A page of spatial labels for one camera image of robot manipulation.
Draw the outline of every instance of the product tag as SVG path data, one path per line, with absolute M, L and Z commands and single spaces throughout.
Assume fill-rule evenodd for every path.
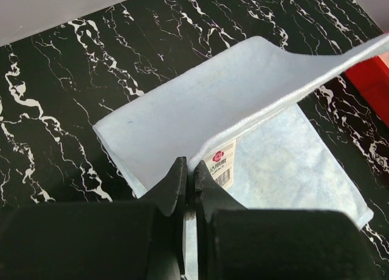
M 204 157 L 213 179 L 219 186 L 227 189 L 233 184 L 233 158 L 235 156 L 236 139 L 209 152 Z

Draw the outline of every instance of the marble pattern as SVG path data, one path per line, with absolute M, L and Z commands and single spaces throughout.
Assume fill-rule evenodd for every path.
M 91 125 L 250 36 L 305 54 L 381 31 L 354 0 L 129 0 L 0 48 L 2 206 L 130 199 Z M 389 274 L 389 130 L 344 75 L 299 103 L 374 211 Z

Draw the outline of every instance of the wall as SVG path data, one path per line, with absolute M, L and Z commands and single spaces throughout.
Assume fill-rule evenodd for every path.
M 124 0 L 0 0 L 0 46 Z
M 356 0 L 383 31 L 389 31 L 389 0 Z

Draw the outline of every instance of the red container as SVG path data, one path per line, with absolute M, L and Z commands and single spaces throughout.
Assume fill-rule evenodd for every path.
M 356 64 L 346 76 L 389 127 L 389 52 Z

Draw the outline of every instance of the red rose logo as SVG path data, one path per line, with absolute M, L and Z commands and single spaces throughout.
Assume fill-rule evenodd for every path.
M 222 151 L 218 151 L 214 156 L 213 156 L 213 158 L 212 158 L 212 160 L 214 161 L 214 162 L 218 162 L 218 161 L 220 161 L 221 160 L 221 158 L 224 156 L 224 152 L 222 152 Z

